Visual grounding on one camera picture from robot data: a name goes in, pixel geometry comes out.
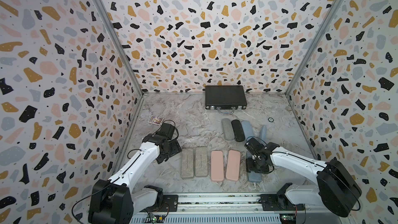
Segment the grey case mint lining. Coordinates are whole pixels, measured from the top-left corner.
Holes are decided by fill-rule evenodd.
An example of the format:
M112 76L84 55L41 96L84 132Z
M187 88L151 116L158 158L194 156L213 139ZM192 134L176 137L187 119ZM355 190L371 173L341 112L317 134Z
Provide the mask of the grey case mint lining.
M249 166L253 162L252 155L250 152L246 152L246 172L248 181L251 183L260 183L262 181L262 175L250 170Z

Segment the blue case with pink glasses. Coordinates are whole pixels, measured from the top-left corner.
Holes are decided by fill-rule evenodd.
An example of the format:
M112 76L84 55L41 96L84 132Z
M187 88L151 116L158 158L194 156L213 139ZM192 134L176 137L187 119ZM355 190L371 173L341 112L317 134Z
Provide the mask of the blue case with pink glasses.
M247 120L244 120L241 122L241 126L244 132L244 136L245 136L245 142L248 141L251 138L254 138L254 131L253 128L251 126L251 123Z

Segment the black case beige lining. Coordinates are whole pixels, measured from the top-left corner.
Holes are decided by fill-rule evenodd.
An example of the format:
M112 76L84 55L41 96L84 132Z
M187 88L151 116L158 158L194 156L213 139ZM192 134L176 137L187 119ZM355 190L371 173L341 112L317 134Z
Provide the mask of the black case beige lining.
M245 134L240 120L238 119L232 120L231 125L234 133L234 140L237 142L245 141Z

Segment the mint green glasses case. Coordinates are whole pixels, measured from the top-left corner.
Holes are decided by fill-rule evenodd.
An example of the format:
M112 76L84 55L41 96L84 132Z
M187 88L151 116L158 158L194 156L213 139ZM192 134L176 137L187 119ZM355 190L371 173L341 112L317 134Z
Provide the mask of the mint green glasses case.
M194 151L194 174L195 177L207 177L208 156L206 147L197 147Z

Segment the beige case with brown glasses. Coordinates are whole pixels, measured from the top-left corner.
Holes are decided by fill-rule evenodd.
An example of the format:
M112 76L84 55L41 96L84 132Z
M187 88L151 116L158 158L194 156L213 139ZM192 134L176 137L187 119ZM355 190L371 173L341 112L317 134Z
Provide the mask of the beige case with brown glasses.
M233 141L235 139L234 130L232 127L232 121L228 118L224 118L221 121L224 137L228 141Z

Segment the pink glasses case grey lining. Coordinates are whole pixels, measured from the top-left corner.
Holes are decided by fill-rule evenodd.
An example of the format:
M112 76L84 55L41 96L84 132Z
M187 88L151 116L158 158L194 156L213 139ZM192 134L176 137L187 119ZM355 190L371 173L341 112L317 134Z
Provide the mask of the pink glasses case grey lining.
M211 181L221 182L224 180L223 152L214 150L211 152Z

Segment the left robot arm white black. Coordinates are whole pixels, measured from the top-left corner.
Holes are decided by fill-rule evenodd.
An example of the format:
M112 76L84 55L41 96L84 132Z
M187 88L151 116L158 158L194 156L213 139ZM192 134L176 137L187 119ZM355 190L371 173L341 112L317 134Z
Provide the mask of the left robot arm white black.
M147 185L133 192L145 170L156 161L161 164L182 152L176 139L149 134L137 153L108 180L95 183L90 201L88 222L91 224L129 224L137 213L159 210L164 203L163 189Z

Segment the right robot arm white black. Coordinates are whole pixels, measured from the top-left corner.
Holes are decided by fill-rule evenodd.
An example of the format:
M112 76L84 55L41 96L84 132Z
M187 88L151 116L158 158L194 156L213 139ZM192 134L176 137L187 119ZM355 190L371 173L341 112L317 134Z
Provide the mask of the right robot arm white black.
M351 211L361 209L362 190L340 161L311 159L276 143L264 144L253 136L247 139L245 148L251 154L246 162L248 172L267 175L281 167L312 182L310 185L285 183L277 193L283 203L324 206L339 217L348 217Z

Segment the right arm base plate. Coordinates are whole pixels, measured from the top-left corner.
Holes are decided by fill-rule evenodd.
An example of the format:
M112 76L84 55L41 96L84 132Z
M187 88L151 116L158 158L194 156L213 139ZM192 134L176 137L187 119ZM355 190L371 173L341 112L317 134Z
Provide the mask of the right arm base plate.
M292 204L285 195L261 194L258 203L262 205L263 211L303 211L304 204Z

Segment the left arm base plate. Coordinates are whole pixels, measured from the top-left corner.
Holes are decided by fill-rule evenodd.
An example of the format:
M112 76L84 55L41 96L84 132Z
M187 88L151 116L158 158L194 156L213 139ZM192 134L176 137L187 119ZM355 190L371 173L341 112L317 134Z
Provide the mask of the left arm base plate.
M156 201L154 206L150 206L142 212L176 212L178 208L178 195L164 195L162 201Z

